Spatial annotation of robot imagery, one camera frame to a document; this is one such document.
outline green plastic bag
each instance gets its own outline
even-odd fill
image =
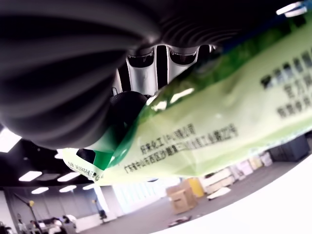
[[[197,64],[152,97],[114,152],[64,162],[99,185],[201,176],[312,129],[312,14]]]

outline ceiling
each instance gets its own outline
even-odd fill
[[[56,154],[56,151],[39,147],[24,139],[20,140],[10,152],[0,153],[0,186],[49,187],[90,183],[82,175],[66,182],[58,182],[57,178],[72,170],[65,165],[63,160],[55,159]],[[29,171],[40,171],[42,175],[29,182],[19,181],[19,178]]]

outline brown cardboard box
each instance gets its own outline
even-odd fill
[[[197,205],[196,198],[188,181],[166,189],[176,214],[188,211]]]

